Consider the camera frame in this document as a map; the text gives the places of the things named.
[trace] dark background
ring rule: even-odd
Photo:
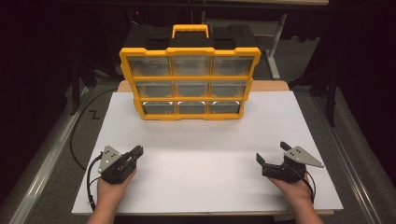
[[[340,8],[360,6],[360,10],[336,15],[291,13],[282,38],[299,36],[305,41],[321,37],[306,73],[336,59],[338,86],[373,152],[395,184],[392,140],[396,139],[396,90],[393,89],[396,28],[391,23],[395,18],[390,2],[331,1]],[[212,18],[248,20],[277,20],[279,15],[280,12],[207,12]],[[199,11],[193,12],[194,22],[198,23],[200,17]],[[63,112],[67,101],[64,91],[71,83],[73,71],[77,71],[85,85],[95,84],[94,69],[122,79],[115,67],[120,63],[119,51],[128,27],[135,22],[154,26],[191,23],[191,13],[132,7],[73,7],[49,0],[0,4],[1,203]]]

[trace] tool box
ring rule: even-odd
[[[240,119],[261,52],[248,25],[132,26],[120,51],[142,119]]]

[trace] yellow handle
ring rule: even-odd
[[[209,38],[209,31],[206,24],[174,25],[172,38],[175,38],[176,32],[205,32],[206,38]]]

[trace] clear plastic compartment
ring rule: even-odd
[[[173,102],[143,102],[145,113],[150,114],[175,114]]]
[[[210,96],[241,97],[247,86],[246,81],[212,81]]]
[[[213,57],[213,76],[248,76],[253,57]]]
[[[237,114],[241,103],[238,101],[214,101],[209,104],[211,114]]]
[[[142,76],[170,76],[168,57],[128,57],[132,73]]]
[[[175,96],[207,96],[209,81],[174,81]]]
[[[172,96],[171,81],[136,81],[140,97]]]
[[[206,102],[177,102],[177,109],[179,114],[204,114],[206,111]]]
[[[209,76],[210,57],[178,55],[171,58],[175,76]]]

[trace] white table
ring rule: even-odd
[[[279,143],[285,141],[323,159],[292,91],[252,91],[245,111],[244,117],[233,120],[142,120],[130,92],[113,93],[91,161],[106,145],[121,153],[136,145],[145,150],[119,214],[288,213],[282,193],[262,176],[256,153],[268,163],[280,164],[283,150]],[[92,179],[98,176],[98,163],[92,169]],[[307,169],[317,184],[316,210],[343,209],[326,168]],[[92,212],[85,178],[74,214]],[[96,185],[91,189],[95,196]]]

